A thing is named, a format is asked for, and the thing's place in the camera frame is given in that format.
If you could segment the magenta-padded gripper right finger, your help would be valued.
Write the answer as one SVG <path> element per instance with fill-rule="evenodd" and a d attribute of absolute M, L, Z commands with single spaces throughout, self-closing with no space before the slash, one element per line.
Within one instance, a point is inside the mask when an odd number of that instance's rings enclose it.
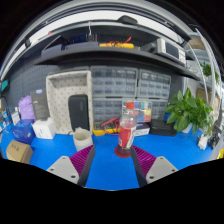
<path fill-rule="evenodd" d="M 131 157 L 140 187 L 177 171 L 177 168 L 164 156 L 155 157 L 137 146 L 132 147 Z"/>

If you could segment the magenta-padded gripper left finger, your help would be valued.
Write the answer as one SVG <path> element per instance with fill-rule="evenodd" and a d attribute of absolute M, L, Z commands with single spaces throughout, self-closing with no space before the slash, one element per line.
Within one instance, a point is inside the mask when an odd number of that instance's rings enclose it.
<path fill-rule="evenodd" d="M 61 156 L 47 171 L 84 187 L 95 156 L 95 145 L 90 145 L 72 156 Z"/>

